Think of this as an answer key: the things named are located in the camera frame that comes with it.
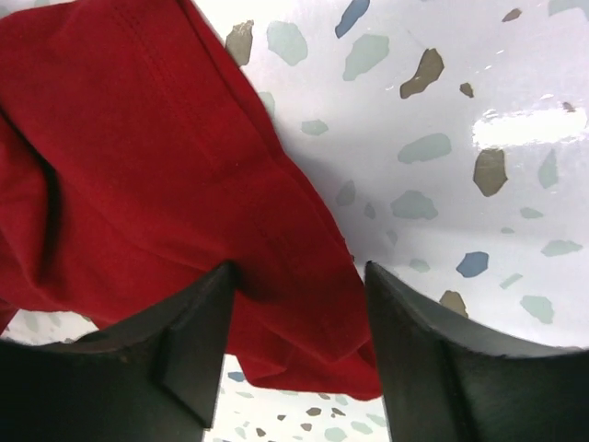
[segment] speckled countertop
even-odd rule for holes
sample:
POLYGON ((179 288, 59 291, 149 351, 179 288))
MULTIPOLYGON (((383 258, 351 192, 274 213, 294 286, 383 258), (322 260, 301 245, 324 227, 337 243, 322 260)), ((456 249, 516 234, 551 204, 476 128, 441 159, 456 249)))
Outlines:
MULTIPOLYGON (((0 16, 47 0, 0 0, 0 16)), ((495 329, 589 345, 589 1, 196 0, 358 268, 495 329)), ((21 312, 10 335, 89 331, 21 312)), ((387 440, 380 401, 257 390, 225 363, 210 441, 387 440)))

